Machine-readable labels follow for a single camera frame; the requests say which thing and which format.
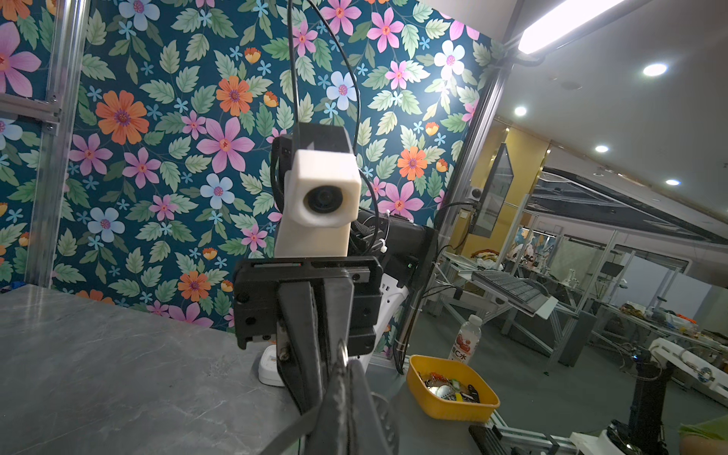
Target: black ceiling section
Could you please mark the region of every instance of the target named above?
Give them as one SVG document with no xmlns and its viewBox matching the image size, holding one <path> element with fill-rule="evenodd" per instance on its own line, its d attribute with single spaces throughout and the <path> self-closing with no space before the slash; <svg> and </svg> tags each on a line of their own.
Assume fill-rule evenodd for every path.
<svg viewBox="0 0 728 455">
<path fill-rule="evenodd" d="M 610 226 L 728 245 L 728 239 L 564 170 L 544 167 L 529 209 Z"/>
</svg>

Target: marble surface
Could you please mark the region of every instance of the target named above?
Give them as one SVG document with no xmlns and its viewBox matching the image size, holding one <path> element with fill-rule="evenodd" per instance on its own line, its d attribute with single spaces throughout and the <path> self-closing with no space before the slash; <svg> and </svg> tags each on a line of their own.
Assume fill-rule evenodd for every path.
<svg viewBox="0 0 728 455">
<path fill-rule="evenodd" d="M 0 454 L 257 454 L 298 412 L 263 344 L 25 286 L 0 295 Z"/>
</svg>

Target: recessed light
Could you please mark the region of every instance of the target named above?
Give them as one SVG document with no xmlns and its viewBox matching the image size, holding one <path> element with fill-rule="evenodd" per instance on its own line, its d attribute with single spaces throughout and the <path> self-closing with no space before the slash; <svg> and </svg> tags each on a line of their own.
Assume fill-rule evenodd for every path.
<svg viewBox="0 0 728 455">
<path fill-rule="evenodd" d="M 645 76 L 655 77 L 665 73 L 668 70 L 668 66 L 663 63 L 653 63 L 647 66 L 642 72 Z"/>
</svg>

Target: pink flower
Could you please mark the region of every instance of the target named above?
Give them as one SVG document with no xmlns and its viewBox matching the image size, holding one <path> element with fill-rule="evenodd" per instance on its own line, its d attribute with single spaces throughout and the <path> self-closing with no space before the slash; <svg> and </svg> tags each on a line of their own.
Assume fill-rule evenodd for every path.
<svg viewBox="0 0 728 455">
<path fill-rule="evenodd" d="M 443 205 L 443 200 L 444 200 L 444 199 L 445 199 L 445 190 L 444 190 L 444 189 L 441 189 L 441 190 L 440 190 L 440 195 L 438 195 L 438 196 L 437 196 L 437 197 L 436 197 L 436 198 L 434 199 L 434 201 L 435 201 L 435 202 L 436 202 L 436 203 L 438 204 L 438 210 L 440 209 L 440 207 L 442 207 L 442 205 Z"/>
<path fill-rule="evenodd" d="M 182 308 L 180 308 L 179 306 L 171 305 L 169 310 L 170 317 L 176 321 L 200 325 L 202 327 L 212 327 L 213 325 L 213 320 L 211 320 L 209 317 L 201 317 L 197 319 L 197 316 L 199 316 L 199 304 L 197 302 L 189 304 L 189 306 L 187 307 L 187 315 L 182 312 Z"/>
<path fill-rule="evenodd" d="M 278 132 L 278 130 L 276 130 L 275 128 L 273 128 L 273 131 L 271 132 L 271 135 L 266 138 L 266 141 L 268 141 L 268 143 L 273 143 L 273 140 L 275 138 L 277 138 L 278 136 L 284 135 L 286 133 L 287 133 L 286 130 L 281 130 L 280 132 Z"/>
<path fill-rule="evenodd" d="M 32 52 L 19 52 L 13 55 L 18 45 L 20 45 L 20 34 L 15 23 L 6 22 L 0 25 L 0 93 L 5 93 L 7 77 L 15 93 L 30 98 L 33 96 L 33 86 L 18 70 L 32 73 L 40 67 L 41 61 Z"/>
<path fill-rule="evenodd" d="M 154 204 L 149 208 L 149 211 L 157 214 L 157 220 L 162 221 L 165 218 L 168 220 L 175 219 L 174 212 L 177 211 L 179 206 L 172 203 L 172 197 L 169 194 L 164 197 L 159 197 L 155 194 L 151 198 L 154 200 Z"/>
<path fill-rule="evenodd" d="M 156 314 L 157 316 L 162 317 L 169 317 L 170 314 L 167 313 L 167 310 L 170 308 L 169 305 L 162 305 L 158 300 L 154 301 L 154 306 L 147 305 L 146 309 L 152 314 Z"/>
<path fill-rule="evenodd" d="M 191 111 L 189 113 L 189 117 L 187 117 L 187 116 L 182 117 L 182 122 L 184 122 L 184 124 L 185 124 L 185 127 L 182 128 L 182 132 L 185 134 L 192 133 L 192 138 L 194 140 L 197 140 L 199 135 L 207 134 L 207 130 L 205 129 L 205 127 L 203 127 L 206 120 L 207 119 L 204 117 L 198 117 L 197 112 Z"/>
<path fill-rule="evenodd" d="M 152 171 L 159 169 L 162 162 L 158 159 L 149 159 L 149 153 L 144 147 L 139 149 L 138 155 L 139 159 L 129 152 L 124 154 L 124 159 L 131 166 L 125 167 L 122 175 L 124 177 L 133 177 L 136 175 L 134 182 L 137 184 L 137 188 L 144 188 L 147 180 L 152 183 L 159 183 L 159 177 Z"/>
<path fill-rule="evenodd" d="M 328 0 L 328 3 L 333 8 L 323 7 L 321 8 L 321 14 L 328 20 L 331 31 L 337 34 L 339 32 L 339 25 L 341 25 L 344 33 L 351 36 L 354 33 L 354 26 L 349 19 L 358 19 L 362 15 L 362 10 L 357 7 L 349 8 L 352 0 Z"/>
<path fill-rule="evenodd" d="M 223 316 L 223 319 L 228 321 L 228 327 L 235 327 L 235 316 L 232 314 L 232 306 L 228 310 L 228 314 Z"/>
<path fill-rule="evenodd" d="M 293 27 L 293 47 L 298 47 L 298 56 L 303 57 L 308 50 L 310 53 L 316 52 L 314 40 L 318 36 L 315 30 L 309 31 L 309 24 L 304 20 L 301 27 Z"/>
<path fill-rule="evenodd" d="M 478 102 L 476 101 L 475 104 L 465 103 L 465 110 L 467 111 L 467 114 L 462 116 L 463 122 L 469 122 L 472 120 L 472 116 L 475 115 L 475 108 L 478 107 Z"/>
<path fill-rule="evenodd" d="M 412 73 L 407 71 L 407 62 L 401 62 L 399 65 L 397 65 L 397 62 L 392 62 L 390 68 L 392 70 L 388 71 L 384 77 L 392 81 L 392 90 L 397 88 L 398 85 L 400 89 L 407 88 L 406 79 L 412 77 Z"/>
<path fill-rule="evenodd" d="M 68 153 L 68 159 L 71 161 L 80 161 L 81 163 L 81 174 L 89 175 L 91 173 L 91 167 L 96 169 L 96 172 L 101 175 L 106 174 L 106 165 L 101 162 L 102 159 L 109 159 L 113 155 L 109 149 L 99 149 L 101 139 L 98 134 L 93 133 L 89 136 L 89 143 L 86 144 L 84 139 L 74 134 L 74 145 L 78 147 L 78 150 L 71 150 Z"/>
<path fill-rule="evenodd" d="M 377 199 L 379 199 L 380 196 L 384 196 L 384 188 L 387 186 L 387 182 L 380 181 L 379 177 L 375 177 L 372 186 L 374 187 L 374 192 L 376 193 Z M 371 197 L 371 191 L 367 189 L 366 195 Z"/>
<path fill-rule="evenodd" d="M 395 12 L 392 7 L 387 8 L 387 11 L 384 12 L 383 20 L 378 12 L 371 13 L 371 22 L 376 25 L 376 27 L 370 28 L 366 36 L 369 39 L 379 38 L 379 42 L 376 44 L 376 48 L 379 50 L 379 53 L 384 52 L 387 48 L 387 42 L 389 42 L 389 45 L 392 47 L 400 46 L 400 40 L 397 38 L 395 33 L 400 33 L 402 29 L 405 28 L 405 25 L 399 20 L 393 23 L 392 21 L 394 19 Z"/>
<path fill-rule="evenodd" d="M 276 204 L 275 202 L 273 202 L 273 207 L 275 207 L 276 211 L 269 213 L 268 219 L 273 223 L 277 223 L 278 221 L 280 221 L 281 218 L 283 218 L 283 214 L 278 211 L 278 204 Z"/>
<path fill-rule="evenodd" d="M 445 19 L 452 19 L 452 17 L 442 15 Z M 464 23 L 458 22 L 457 20 L 454 20 L 452 24 L 450 24 L 450 39 L 458 39 L 462 35 L 462 30 L 465 28 L 467 30 L 467 35 L 471 39 L 478 39 L 480 38 L 480 32 L 475 30 L 474 28 L 467 27 Z"/>
<path fill-rule="evenodd" d="M 253 224 L 250 229 L 241 229 L 245 238 L 242 240 L 243 245 L 250 245 L 250 251 L 257 251 L 258 247 L 265 248 L 266 241 L 263 240 L 268 235 L 267 232 L 258 230 L 258 223 Z"/>
<path fill-rule="evenodd" d="M 245 160 L 238 151 L 243 153 L 253 150 L 255 144 L 248 138 L 235 138 L 240 132 L 240 120 L 237 117 L 229 119 L 225 123 L 225 133 L 216 120 L 208 119 L 207 133 L 215 139 L 202 139 L 197 143 L 197 150 L 209 155 L 217 153 L 213 158 L 213 170 L 221 173 L 227 167 L 228 159 L 230 165 L 240 172 L 245 171 Z"/>
<path fill-rule="evenodd" d="M 413 220 L 414 217 L 409 210 L 416 212 L 424 205 L 422 199 L 419 199 L 418 197 L 410 199 L 412 194 L 414 194 L 414 183 L 412 182 L 407 182 L 402 185 L 401 194 L 397 191 L 396 185 L 393 185 L 392 183 L 387 184 L 387 189 L 385 189 L 384 192 L 392 201 L 379 201 L 378 207 L 381 212 L 390 210 L 392 213 L 396 213 L 397 215 L 402 215 L 405 218 Z"/>
</svg>

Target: monitor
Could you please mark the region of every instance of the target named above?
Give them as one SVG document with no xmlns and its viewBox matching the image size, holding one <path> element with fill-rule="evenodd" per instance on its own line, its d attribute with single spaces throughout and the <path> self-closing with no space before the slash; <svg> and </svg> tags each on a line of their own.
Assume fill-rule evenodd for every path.
<svg viewBox="0 0 728 455">
<path fill-rule="evenodd" d="M 469 233 L 490 237 L 496 226 L 505 197 L 513 182 L 513 169 L 508 158 L 508 147 L 502 143 L 483 188 L 479 203 L 475 206 L 476 215 L 472 218 Z"/>
</svg>

